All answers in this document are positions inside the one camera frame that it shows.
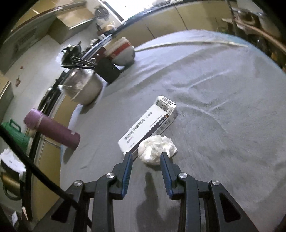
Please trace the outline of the white tissue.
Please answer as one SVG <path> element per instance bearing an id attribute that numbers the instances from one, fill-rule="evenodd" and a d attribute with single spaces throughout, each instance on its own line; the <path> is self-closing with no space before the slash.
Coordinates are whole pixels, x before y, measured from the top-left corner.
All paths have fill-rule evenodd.
<path id="1" fill-rule="evenodd" d="M 160 156 L 165 152 L 168 158 L 177 153 L 177 148 L 167 136 L 154 135 L 140 142 L 137 150 L 138 158 L 146 165 L 160 165 Z"/>

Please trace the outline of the steel pot on shelf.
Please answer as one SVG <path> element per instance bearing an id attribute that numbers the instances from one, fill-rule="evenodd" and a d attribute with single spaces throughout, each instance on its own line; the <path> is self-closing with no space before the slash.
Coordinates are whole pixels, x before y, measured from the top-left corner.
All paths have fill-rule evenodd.
<path id="1" fill-rule="evenodd" d="M 257 12 L 260 25 L 262 29 L 270 36 L 281 39 L 282 33 L 279 31 L 278 27 L 270 20 L 270 18 L 264 12 Z"/>

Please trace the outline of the grey tablecloth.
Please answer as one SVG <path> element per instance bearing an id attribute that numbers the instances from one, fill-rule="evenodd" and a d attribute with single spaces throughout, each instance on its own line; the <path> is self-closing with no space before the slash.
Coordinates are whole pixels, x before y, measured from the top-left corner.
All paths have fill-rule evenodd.
<path id="1" fill-rule="evenodd" d="M 165 135 L 177 147 L 182 171 L 219 180 L 259 231 L 274 231 L 285 216 L 285 73 L 259 49 L 211 31 L 181 31 L 142 44 L 230 41 L 170 46 L 136 53 L 134 64 L 78 107 L 72 129 L 80 144 L 63 154 L 61 188 L 110 172 L 123 154 L 120 138 L 163 95 L 176 104 Z"/>

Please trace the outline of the green thermos jug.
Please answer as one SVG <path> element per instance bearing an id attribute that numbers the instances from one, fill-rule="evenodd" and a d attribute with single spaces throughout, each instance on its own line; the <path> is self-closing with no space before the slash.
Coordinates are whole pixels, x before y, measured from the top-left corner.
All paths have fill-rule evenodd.
<path id="1" fill-rule="evenodd" d="M 9 122 L 1 123 L 1 125 L 21 147 L 23 152 L 28 154 L 31 149 L 32 138 L 22 133 L 21 127 L 13 119 L 10 119 Z"/>

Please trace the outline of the long white stick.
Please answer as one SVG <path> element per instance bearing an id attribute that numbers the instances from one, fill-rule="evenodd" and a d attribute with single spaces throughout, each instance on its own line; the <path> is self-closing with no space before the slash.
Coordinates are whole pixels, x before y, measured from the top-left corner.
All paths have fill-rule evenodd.
<path id="1" fill-rule="evenodd" d="M 246 44 L 240 44 L 237 42 L 230 42 L 230 41 L 184 41 L 184 42 L 167 42 L 144 48 L 136 48 L 135 52 L 146 51 L 162 47 L 170 47 L 170 46 L 198 46 L 198 45 L 213 45 L 213 44 L 219 44 L 224 46 L 248 47 L 248 45 Z"/>

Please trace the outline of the metal kitchen rack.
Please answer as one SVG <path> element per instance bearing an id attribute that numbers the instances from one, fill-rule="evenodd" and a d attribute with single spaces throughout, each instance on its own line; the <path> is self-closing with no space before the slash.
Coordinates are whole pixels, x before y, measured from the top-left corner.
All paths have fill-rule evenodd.
<path id="1" fill-rule="evenodd" d="M 285 35 L 279 29 L 282 38 L 276 39 L 262 29 L 256 13 L 265 11 L 254 1 L 236 1 L 236 3 L 236 7 L 229 7 L 231 16 L 222 19 L 227 24 L 225 32 L 252 43 L 285 71 Z"/>

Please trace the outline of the purple thermos bottle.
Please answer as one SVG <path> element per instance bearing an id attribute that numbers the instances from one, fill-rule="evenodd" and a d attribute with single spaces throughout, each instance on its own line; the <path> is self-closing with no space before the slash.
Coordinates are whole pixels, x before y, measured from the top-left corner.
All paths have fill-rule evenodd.
<path id="1" fill-rule="evenodd" d="M 57 121 L 50 119 L 37 109 L 31 109 L 24 118 L 25 125 L 48 138 L 75 150 L 80 143 L 80 135 Z"/>

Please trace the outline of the black wok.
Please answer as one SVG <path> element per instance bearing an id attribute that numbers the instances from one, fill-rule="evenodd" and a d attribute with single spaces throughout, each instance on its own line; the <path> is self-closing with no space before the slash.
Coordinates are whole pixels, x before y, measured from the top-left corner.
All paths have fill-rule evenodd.
<path id="1" fill-rule="evenodd" d="M 70 62 L 71 56 L 77 57 L 78 55 L 81 54 L 81 52 L 82 52 L 81 42 L 78 42 L 77 44 L 73 44 L 73 45 L 69 44 L 61 52 L 63 53 L 63 57 L 61 58 L 61 62 L 62 63 Z"/>

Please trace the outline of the range hood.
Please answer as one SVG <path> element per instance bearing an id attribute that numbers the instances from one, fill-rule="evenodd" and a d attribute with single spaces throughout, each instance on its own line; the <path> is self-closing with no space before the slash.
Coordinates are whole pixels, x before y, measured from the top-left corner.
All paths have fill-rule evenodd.
<path id="1" fill-rule="evenodd" d="M 41 40 L 56 17 L 86 1 L 38 1 L 12 28 L 1 46 L 1 73 L 5 74 L 23 53 Z"/>

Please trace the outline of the white medicine box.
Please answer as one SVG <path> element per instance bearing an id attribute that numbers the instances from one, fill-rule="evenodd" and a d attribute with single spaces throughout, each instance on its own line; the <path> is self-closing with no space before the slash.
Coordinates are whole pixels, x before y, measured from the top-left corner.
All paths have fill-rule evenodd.
<path id="1" fill-rule="evenodd" d="M 117 142 L 122 153 L 135 154 L 139 144 L 153 135 L 161 135 L 174 121 L 176 104 L 165 96 L 156 97 L 152 106 Z"/>

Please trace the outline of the stacked red white bowls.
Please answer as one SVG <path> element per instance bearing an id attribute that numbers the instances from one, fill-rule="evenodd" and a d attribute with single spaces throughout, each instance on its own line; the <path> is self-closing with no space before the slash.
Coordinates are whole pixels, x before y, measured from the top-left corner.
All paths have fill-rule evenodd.
<path id="1" fill-rule="evenodd" d="M 129 66 L 135 61 L 135 48 L 126 37 L 122 37 L 104 52 L 113 64 L 117 66 Z"/>

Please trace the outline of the black chopstick holder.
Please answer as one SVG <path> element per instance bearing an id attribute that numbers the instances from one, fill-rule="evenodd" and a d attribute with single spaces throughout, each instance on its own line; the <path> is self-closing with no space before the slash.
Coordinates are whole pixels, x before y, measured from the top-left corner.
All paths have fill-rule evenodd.
<path id="1" fill-rule="evenodd" d="M 95 72 L 108 84 L 113 83 L 121 73 L 112 61 L 106 57 L 96 63 Z"/>

